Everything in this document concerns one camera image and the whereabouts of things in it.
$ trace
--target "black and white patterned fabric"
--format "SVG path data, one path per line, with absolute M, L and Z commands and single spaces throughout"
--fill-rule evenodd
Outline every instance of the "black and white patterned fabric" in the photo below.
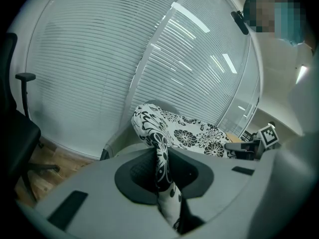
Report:
M 157 149 L 159 209 L 168 223 L 177 229 L 181 192 L 170 176 L 167 148 L 179 147 L 205 155 L 236 158 L 224 149 L 224 144 L 230 140 L 209 123 L 164 111 L 153 104 L 137 106 L 131 122 L 140 139 Z

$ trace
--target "chair armrest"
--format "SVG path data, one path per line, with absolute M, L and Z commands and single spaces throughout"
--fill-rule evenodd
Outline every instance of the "chair armrest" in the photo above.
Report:
M 24 115 L 29 119 L 29 111 L 28 111 L 28 99 L 27 99 L 27 91 L 26 91 L 26 83 L 29 81 L 33 81 L 35 79 L 35 74 L 32 73 L 20 73 L 16 74 L 15 78 L 21 80 L 21 94 L 22 94 L 22 104 Z
M 23 82 L 29 82 L 35 80 L 35 74 L 32 73 L 20 73 L 16 74 L 15 78 Z

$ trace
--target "black office chair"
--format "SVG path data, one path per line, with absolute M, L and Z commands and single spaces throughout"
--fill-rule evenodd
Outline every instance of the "black office chair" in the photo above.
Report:
M 54 169 L 59 171 L 57 165 L 41 165 L 29 163 L 30 157 L 39 144 L 41 131 L 36 124 L 29 119 L 27 106 L 26 83 L 35 79 L 31 73 L 16 74 L 16 79 L 21 80 L 22 103 L 25 115 L 16 110 L 16 103 L 12 96 L 9 82 L 9 70 L 13 51 L 17 42 L 17 35 L 7 33 L 0 50 L 0 118 L 4 124 L 2 135 L 4 136 L 5 168 L 8 176 L 8 184 L 15 186 L 21 176 L 31 198 L 36 202 L 27 175 L 29 170 L 40 171 Z

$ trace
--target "wooden floor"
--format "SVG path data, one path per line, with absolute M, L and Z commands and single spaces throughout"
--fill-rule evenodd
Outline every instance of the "wooden floor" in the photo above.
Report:
M 81 169 L 81 167 L 84 167 L 94 161 L 94 159 L 70 153 L 45 140 L 42 140 L 42 142 L 44 143 L 44 147 L 40 149 L 37 146 L 33 152 L 30 162 L 38 164 L 56 164 L 60 167 L 60 171 L 58 173 L 53 170 L 28 172 L 30 183 L 37 200 L 45 197 L 54 187 L 69 178 L 72 174 L 76 173 L 79 169 Z M 19 201 L 31 207 L 34 206 L 33 201 L 26 192 L 21 178 L 15 186 L 15 192 L 17 193 Z

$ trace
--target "chair base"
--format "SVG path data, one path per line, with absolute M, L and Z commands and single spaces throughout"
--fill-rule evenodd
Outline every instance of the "chair base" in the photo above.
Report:
M 26 187 L 26 190 L 27 190 L 28 194 L 30 195 L 31 199 L 35 203 L 37 202 L 37 199 L 36 199 L 36 197 L 34 195 L 34 192 L 32 190 L 31 184 L 30 184 L 30 180 L 29 180 L 29 177 L 28 177 L 28 171 L 32 170 L 32 171 L 35 171 L 35 172 L 39 172 L 39 171 L 42 171 L 42 170 L 51 170 L 51 169 L 56 171 L 56 172 L 60 171 L 60 167 L 58 165 L 42 165 L 42 164 L 29 163 L 27 165 L 26 171 L 21 175 L 22 180 L 24 182 L 24 185 Z

